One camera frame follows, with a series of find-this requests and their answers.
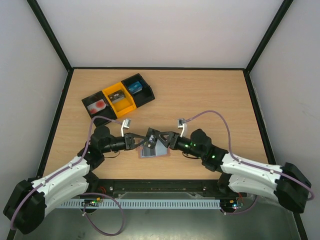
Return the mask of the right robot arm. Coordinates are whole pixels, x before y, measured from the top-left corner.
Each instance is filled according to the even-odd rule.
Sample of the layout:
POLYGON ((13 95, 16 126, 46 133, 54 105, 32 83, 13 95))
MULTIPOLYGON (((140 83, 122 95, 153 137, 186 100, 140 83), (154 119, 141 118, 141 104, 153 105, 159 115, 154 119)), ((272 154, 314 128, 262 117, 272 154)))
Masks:
POLYGON ((315 197, 310 181, 296 165, 264 164, 240 157, 213 145, 202 129, 193 131, 190 138, 173 131, 160 132, 156 137, 171 150, 201 159, 209 171, 228 176, 218 183, 218 191, 224 196, 241 192, 266 197, 298 214, 302 214, 306 203, 315 197))

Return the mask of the black VIP credit card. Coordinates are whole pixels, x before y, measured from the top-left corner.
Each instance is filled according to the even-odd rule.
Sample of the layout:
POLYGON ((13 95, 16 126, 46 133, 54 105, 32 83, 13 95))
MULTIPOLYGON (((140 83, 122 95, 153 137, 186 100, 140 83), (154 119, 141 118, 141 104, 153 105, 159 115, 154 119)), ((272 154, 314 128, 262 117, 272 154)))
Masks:
POLYGON ((149 149, 154 149, 158 141, 159 133, 159 130, 149 127, 146 133, 147 141, 145 143, 145 146, 149 149))

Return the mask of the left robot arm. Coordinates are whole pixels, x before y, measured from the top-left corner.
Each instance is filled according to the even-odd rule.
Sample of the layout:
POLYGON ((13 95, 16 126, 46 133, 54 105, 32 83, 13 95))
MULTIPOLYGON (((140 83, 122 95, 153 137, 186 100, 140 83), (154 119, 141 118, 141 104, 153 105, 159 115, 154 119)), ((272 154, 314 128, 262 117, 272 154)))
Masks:
POLYGON ((3 214, 10 228, 23 234, 34 231, 44 218, 64 202, 76 196, 105 198, 98 192, 98 177, 93 173, 105 160, 105 153, 134 150, 146 138, 134 133, 111 135, 106 126, 89 130, 84 148, 66 165, 33 181, 22 180, 14 188, 3 214))

